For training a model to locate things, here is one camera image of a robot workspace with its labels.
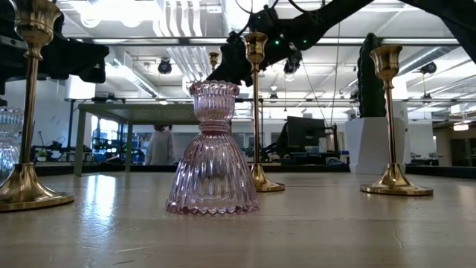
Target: gold candlestick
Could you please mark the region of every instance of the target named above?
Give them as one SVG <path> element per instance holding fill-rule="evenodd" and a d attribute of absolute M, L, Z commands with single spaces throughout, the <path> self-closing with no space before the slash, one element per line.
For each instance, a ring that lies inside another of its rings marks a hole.
<path fill-rule="evenodd" d="M 30 163 L 33 114 L 35 110 L 36 78 L 40 51 L 53 40 L 54 21 L 60 9 L 48 0 L 10 0 L 15 9 L 15 31 L 27 43 L 25 108 L 23 117 L 20 164 L 16 164 L 7 180 L 0 185 L 0 211 L 44 208 L 74 201 L 74 195 L 56 193 L 45 187 Z"/>
<path fill-rule="evenodd" d="M 258 73 L 260 72 L 260 63 L 265 58 L 265 44 L 268 37 L 264 33 L 250 33 L 245 36 L 246 45 L 246 59 L 252 65 L 253 80 L 254 80 L 254 163 L 251 168 L 251 175 L 253 176 L 254 186 L 256 191 L 282 191 L 284 184 L 272 182 L 266 178 L 263 167 L 260 164 L 260 120 L 258 110 L 259 98 L 259 80 Z"/>
<path fill-rule="evenodd" d="M 218 64 L 218 56 L 220 54 L 218 54 L 216 52 L 210 52 L 208 55 L 210 55 L 211 70 L 215 71 L 215 66 Z"/>
<path fill-rule="evenodd" d="M 410 183 L 396 162 L 395 129 L 393 125 L 392 104 L 392 79 L 399 73 L 399 54 L 402 51 L 400 45 L 387 45 L 376 48 L 370 52 L 375 63 L 375 73 L 384 82 L 384 90 L 387 95 L 387 119 L 388 119 L 388 142 L 390 150 L 390 163 L 384 176 L 372 185 L 361 185 L 360 190 L 372 194 L 393 194 L 405 196 L 432 195 L 433 190 Z"/>

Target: ribbed glass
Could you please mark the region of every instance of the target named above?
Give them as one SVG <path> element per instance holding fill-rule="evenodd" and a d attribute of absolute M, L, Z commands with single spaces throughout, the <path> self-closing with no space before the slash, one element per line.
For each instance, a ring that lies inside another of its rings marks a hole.
<path fill-rule="evenodd" d="M 166 203 L 183 214 L 238 214 L 258 208 L 256 189 L 238 144 L 229 134 L 238 86 L 223 81 L 193 84 L 201 133 L 185 150 Z"/>
<path fill-rule="evenodd" d="M 19 162 L 20 149 L 16 134 L 22 130 L 23 111 L 0 107 L 0 182 L 3 182 Z"/>

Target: potted plant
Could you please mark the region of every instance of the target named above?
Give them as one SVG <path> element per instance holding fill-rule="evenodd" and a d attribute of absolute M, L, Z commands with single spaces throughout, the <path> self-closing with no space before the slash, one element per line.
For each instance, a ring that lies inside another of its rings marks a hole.
<path fill-rule="evenodd" d="M 36 154 L 36 160 L 38 160 L 38 162 L 46 162 L 47 157 L 48 157 L 48 153 L 46 153 L 46 150 L 40 150 Z"/>
<path fill-rule="evenodd" d="M 370 52 L 381 44 L 375 34 L 369 33 L 360 48 L 357 61 L 360 118 L 348 121 L 345 125 L 350 171 L 356 174 L 381 175 L 389 162 L 385 93 L 383 82 L 375 75 L 375 64 L 370 57 Z M 405 122 L 396 118 L 394 124 L 396 147 L 403 148 Z M 397 159 L 402 162 L 403 150 L 397 150 Z"/>

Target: white lab coat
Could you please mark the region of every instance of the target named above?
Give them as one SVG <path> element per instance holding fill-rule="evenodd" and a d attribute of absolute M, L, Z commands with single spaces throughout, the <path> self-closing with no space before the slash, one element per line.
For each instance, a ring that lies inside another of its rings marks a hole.
<path fill-rule="evenodd" d="M 169 130 L 155 131 L 147 148 L 145 165 L 171 165 L 176 160 L 173 134 Z"/>

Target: candlestick base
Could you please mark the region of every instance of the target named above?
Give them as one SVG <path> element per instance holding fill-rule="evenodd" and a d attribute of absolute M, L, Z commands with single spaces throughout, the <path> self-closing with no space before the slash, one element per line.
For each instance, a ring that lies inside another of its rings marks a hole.
<path fill-rule="evenodd" d="M 257 192 L 283 191 L 285 188 L 284 184 L 269 180 L 260 164 L 253 164 L 251 175 Z"/>
<path fill-rule="evenodd" d="M 0 185 L 0 212 L 47 208 L 73 201 L 73 194 L 57 193 L 45 187 L 31 163 L 15 165 L 7 180 Z"/>
<path fill-rule="evenodd" d="M 399 164 L 388 164 L 384 176 L 372 185 L 361 185 L 360 191 L 371 194 L 392 194 L 402 196 L 429 196 L 433 189 L 414 185 L 409 182 Z"/>

